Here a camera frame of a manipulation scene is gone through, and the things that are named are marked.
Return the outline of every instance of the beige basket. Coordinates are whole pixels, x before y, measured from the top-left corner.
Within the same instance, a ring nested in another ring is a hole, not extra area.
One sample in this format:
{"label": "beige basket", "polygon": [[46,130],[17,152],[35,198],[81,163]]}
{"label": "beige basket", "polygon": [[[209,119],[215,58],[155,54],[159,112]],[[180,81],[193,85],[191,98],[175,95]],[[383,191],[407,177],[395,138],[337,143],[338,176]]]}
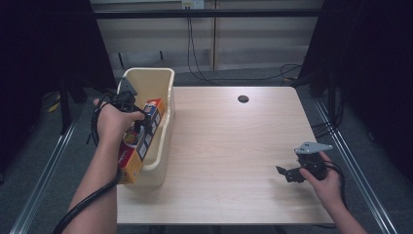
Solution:
{"label": "beige basket", "polygon": [[136,106],[143,107],[148,99],[161,98],[166,109],[136,181],[136,185],[160,186],[167,170],[175,114],[172,89],[174,71],[168,68],[131,68],[124,76],[137,91]]}

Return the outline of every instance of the table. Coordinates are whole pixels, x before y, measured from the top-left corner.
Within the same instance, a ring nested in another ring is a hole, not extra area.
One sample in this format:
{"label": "table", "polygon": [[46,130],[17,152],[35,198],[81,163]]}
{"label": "table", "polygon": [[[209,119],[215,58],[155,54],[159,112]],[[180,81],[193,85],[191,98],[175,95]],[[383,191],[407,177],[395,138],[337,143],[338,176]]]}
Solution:
{"label": "table", "polygon": [[[312,186],[287,183],[294,148],[316,141],[287,87],[173,87],[165,182],[118,186],[118,223],[332,223]],[[238,97],[249,97],[241,103]]]}

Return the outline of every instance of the gray floor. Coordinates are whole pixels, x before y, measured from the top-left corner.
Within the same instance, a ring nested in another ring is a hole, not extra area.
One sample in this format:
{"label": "gray floor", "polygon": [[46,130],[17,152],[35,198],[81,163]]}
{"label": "gray floor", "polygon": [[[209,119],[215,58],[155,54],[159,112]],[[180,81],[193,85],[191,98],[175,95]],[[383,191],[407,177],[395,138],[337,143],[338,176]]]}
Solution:
{"label": "gray floor", "polygon": [[[238,69],[225,71],[205,71],[204,75],[213,83],[221,86],[279,86],[282,78],[268,78],[280,73],[279,68]],[[177,73],[175,86],[202,86],[208,82],[194,78],[190,73]],[[69,141],[63,156],[58,163],[53,179],[50,181],[35,216],[29,220],[28,233],[50,233],[58,220],[64,214],[76,186],[86,170],[94,152],[92,144],[86,144],[90,118],[93,111],[92,99],[95,93],[88,90],[89,101],[84,106],[71,104],[72,113],[82,109],[73,136]],[[315,101],[309,95],[307,86],[297,88],[310,124],[321,122]],[[43,168],[47,164],[59,138],[60,112],[42,113],[42,116],[29,140],[20,150],[18,157],[6,172],[6,182],[0,187],[0,233],[10,232],[18,218],[21,209]],[[347,144],[354,153],[357,162],[375,191],[378,199],[389,213],[398,233],[410,233],[413,224],[413,186],[389,161],[383,148],[370,140],[368,130],[357,118],[353,110],[346,105],[343,123],[339,128]],[[334,145],[330,135],[318,139],[321,143]],[[355,180],[349,173],[338,150],[329,152],[333,161],[342,166],[346,175],[346,200],[349,210],[370,233],[381,233],[374,215],[370,211],[363,196],[359,192]],[[325,229],[314,226],[283,226],[286,233],[338,233],[335,229]],[[274,226],[167,226],[167,233],[276,233]],[[150,227],[119,226],[118,233],[149,233]]]}

